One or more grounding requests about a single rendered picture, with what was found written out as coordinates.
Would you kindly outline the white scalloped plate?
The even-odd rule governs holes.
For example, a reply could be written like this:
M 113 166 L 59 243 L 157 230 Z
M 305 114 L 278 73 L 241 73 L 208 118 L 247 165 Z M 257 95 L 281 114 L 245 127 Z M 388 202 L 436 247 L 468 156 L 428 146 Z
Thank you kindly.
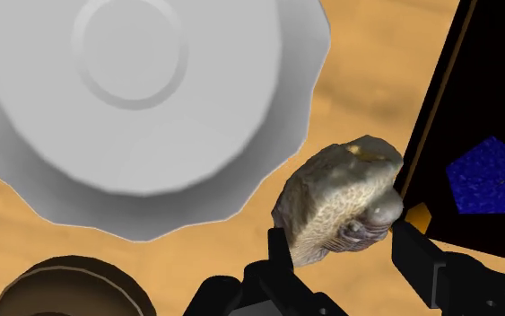
M 130 241 L 230 218 L 302 146 L 329 47 L 320 0 L 0 0 L 0 180 Z

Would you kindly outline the black box with blue pentagons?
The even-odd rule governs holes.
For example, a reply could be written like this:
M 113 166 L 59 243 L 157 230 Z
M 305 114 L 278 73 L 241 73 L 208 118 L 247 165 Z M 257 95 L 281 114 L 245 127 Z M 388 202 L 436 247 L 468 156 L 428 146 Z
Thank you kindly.
M 459 0 L 396 188 L 428 237 L 505 258 L 505 0 Z

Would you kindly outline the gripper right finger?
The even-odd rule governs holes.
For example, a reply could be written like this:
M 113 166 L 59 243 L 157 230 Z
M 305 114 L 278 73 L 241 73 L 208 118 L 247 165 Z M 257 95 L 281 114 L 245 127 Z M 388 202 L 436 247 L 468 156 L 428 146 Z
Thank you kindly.
M 392 225 L 392 261 L 441 316 L 505 316 L 505 273 L 465 253 L 443 251 L 413 225 Z

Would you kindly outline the grey-beige lumpy rock-like object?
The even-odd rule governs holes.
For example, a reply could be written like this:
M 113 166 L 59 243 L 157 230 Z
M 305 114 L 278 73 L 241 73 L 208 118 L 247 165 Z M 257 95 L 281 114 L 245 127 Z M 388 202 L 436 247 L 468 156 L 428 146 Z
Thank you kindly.
M 311 156 L 285 182 L 271 212 L 283 228 L 292 264 L 355 252 L 387 236 L 403 212 L 394 189 L 403 156 L 382 138 L 362 136 Z

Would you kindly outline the dark brown round bowl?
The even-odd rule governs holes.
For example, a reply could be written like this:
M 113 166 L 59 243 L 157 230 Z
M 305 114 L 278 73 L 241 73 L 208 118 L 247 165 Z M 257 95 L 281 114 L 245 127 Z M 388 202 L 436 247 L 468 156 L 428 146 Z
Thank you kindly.
M 45 259 L 0 293 L 0 316 L 158 316 L 122 269 L 78 255 Z

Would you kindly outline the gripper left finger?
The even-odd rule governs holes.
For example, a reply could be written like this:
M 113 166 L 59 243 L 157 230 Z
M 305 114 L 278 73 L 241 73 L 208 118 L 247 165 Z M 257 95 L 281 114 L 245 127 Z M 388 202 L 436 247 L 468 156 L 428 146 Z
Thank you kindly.
M 282 228 L 267 232 L 268 258 L 245 266 L 243 279 L 210 276 L 183 316 L 349 316 L 327 294 L 312 292 L 295 274 Z

